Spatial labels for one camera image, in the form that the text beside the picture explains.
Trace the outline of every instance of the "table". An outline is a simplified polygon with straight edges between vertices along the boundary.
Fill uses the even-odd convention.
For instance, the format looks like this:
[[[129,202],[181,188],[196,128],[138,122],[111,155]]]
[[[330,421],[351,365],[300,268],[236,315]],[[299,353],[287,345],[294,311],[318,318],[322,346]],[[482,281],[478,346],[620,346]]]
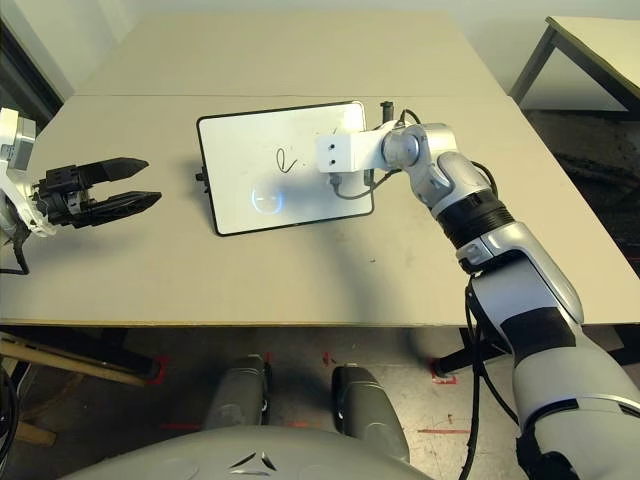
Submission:
[[[549,26],[509,95],[520,103],[558,48],[629,111],[640,112],[640,20],[548,17]]]
[[[280,33],[275,36],[278,48],[295,47],[287,50],[290,55],[269,48],[253,53],[242,42],[237,50],[242,54],[232,55],[214,42],[215,62],[227,68],[234,58],[237,69],[211,78],[196,74],[211,72],[213,60],[195,48],[201,43],[191,43],[189,50],[189,42],[218,38],[215,32],[229,35],[233,15],[236,28],[252,24],[258,29],[252,38],[265,34],[254,14],[246,20],[239,14],[159,17],[141,25],[39,137],[30,170],[34,178],[53,166],[134,156],[150,167],[127,181],[98,185],[94,196],[138,189],[162,191],[163,198],[129,219],[29,239],[25,254],[32,275],[0,278],[4,323],[464,325],[467,278],[405,176],[393,177],[376,192],[375,212],[367,217],[227,238],[213,233],[208,199],[194,181],[201,166],[198,117],[352,99],[363,102],[370,126],[379,122],[379,104],[385,100],[411,108],[424,122],[451,125],[461,150],[493,171],[511,212],[530,226],[572,280],[587,323],[640,321],[637,277],[515,103],[446,17],[386,12],[367,14],[368,21],[360,24],[349,20],[356,18],[351,14],[287,14],[283,29],[294,28],[288,26],[294,17],[306,22],[295,27],[304,37],[295,45],[284,45]],[[333,22],[329,33],[318,29],[320,20]],[[396,34],[382,35],[384,25]],[[347,27],[355,32],[353,45],[341,30]],[[313,35],[304,36],[307,31]],[[318,49],[318,38],[334,36],[341,43]],[[407,38],[424,42],[387,46],[389,37],[403,38],[403,45],[411,45]],[[169,65],[171,39],[185,55]],[[381,49],[380,58],[393,68],[381,69],[377,57],[360,59],[367,45]],[[391,55],[406,48],[411,54]],[[316,61],[300,57],[305,68],[284,86],[262,74],[268,68],[263,55],[284,68],[295,63],[295,52],[304,51]],[[432,58],[425,56],[430,51]],[[318,65],[336,52],[332,58],[341,68],[353,63],[349,58],[360,63],[340,78],[323,75]],[[429,61],[416,64],[421,56]],[[247,78],[250,62],[261,67]],[[7,249],[2,254],[9,255]],[[615,288],[603,293],[603,278]]]

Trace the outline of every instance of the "white robotic arm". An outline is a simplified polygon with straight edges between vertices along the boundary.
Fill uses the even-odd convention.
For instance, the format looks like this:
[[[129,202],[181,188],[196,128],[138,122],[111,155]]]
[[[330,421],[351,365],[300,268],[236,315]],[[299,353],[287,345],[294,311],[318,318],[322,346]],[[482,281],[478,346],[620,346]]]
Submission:
[[[472,275],[467,304],[479,328],[514,356],[518,461],[530,478],[635,478],[640,392],[584,335],[574,288],[458,152],[452,131],[387,122],[371,132],[319,137],[316,147],[318,168],[334,177],[372,168],[405,171],[456,247]]]

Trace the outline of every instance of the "black band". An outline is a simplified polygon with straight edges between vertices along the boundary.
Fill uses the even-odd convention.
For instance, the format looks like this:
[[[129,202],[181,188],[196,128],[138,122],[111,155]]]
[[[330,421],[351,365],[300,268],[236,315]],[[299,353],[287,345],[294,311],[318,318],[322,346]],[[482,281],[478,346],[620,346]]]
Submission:
[[[456,248],[514,221],[491,190],[473,193],[449,205],[437,220]]]
[[[534,353],[575,347],[576,337],[557,308],[541,307],[506,319],[500,328],[511,344],[515,365]]]

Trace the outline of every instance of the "scribble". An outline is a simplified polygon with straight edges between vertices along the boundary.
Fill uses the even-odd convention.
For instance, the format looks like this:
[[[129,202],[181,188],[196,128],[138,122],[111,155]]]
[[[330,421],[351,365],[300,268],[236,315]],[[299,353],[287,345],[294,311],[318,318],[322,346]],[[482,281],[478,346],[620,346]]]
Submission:
[[[298,159],[295,159],[293,163],[289,165],[289,168],[285,168],[284,148],[278,148],[278,150],[276,150],[276,165],[278,165],[278,170],[282,173],[289,173],[296,163],[298,163]]]

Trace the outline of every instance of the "white wall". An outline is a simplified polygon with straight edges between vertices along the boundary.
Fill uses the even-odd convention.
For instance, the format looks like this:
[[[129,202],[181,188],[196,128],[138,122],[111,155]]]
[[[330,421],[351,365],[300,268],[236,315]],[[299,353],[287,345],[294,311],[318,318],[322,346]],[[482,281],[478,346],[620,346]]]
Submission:
[[[135,6],[127,0],[0,0],[0,14],[66,99],[135,26]]]
[[[3,17],[66,98],[140,20],[159,12],[268,9],[448,11],[505,90],[545,29],[548,15],[640,19],[638,0],[2,0]],[[525,106],[617,108],[561,53],[553,54]]]

